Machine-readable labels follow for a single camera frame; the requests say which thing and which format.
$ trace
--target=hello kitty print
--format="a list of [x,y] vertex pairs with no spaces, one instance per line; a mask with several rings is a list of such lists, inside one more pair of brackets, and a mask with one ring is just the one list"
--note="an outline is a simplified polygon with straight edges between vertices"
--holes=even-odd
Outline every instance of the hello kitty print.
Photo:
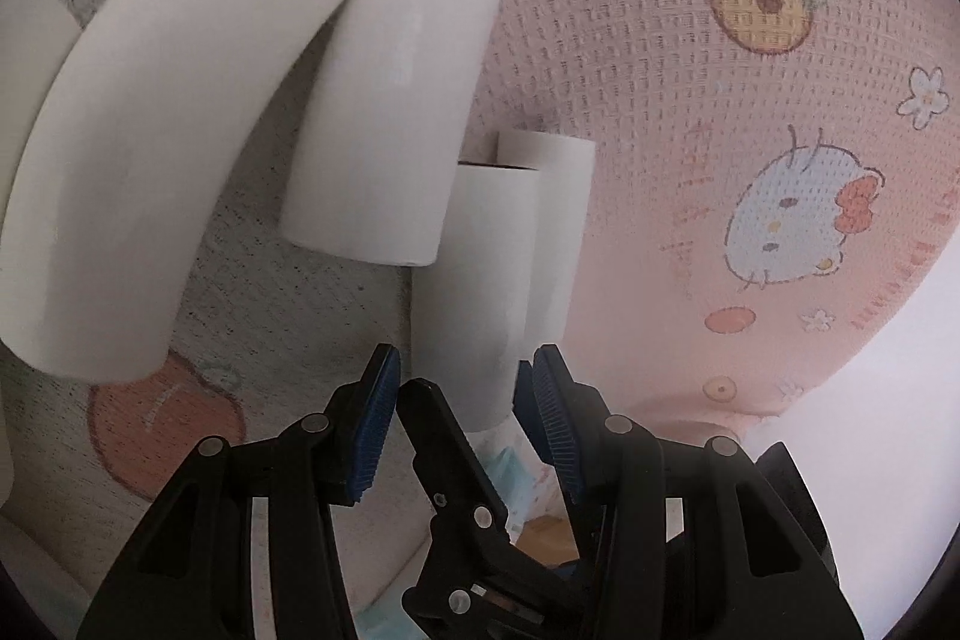
[[747,287],[824,277],[839,271],[847,239],[872,224],[883,175],[828,145],[823,129],[765,167],[733,211],[724,240],[730,271]]

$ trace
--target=curved white tube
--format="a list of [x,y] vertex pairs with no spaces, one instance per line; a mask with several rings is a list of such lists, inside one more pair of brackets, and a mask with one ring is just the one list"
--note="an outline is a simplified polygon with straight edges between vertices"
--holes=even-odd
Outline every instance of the curved white tube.
[[497,141],[498,164],[541,172],[524,338],[528,359],[533,359],[539,346],[563,339],[587,225],[595,148],[585,139],[539,131],[501,131]]
[[426,266],[500,0],[349,0],[307,107],[280,220],[295,244]]
[[0,0],[0,226],[37,113],[79,36],[59,0]]
[[0,338],[93,383],[160,368],[248,132],[342,0],[107,0],[67,57],[0,237]]
[[74,640],[90,596],[20,528],[0,517],[0,562],[56,640]]
[[464,432],[493,429],[512,408],[540,176],[457,167],[437,263],[414,269],[413,373],[443,389]]

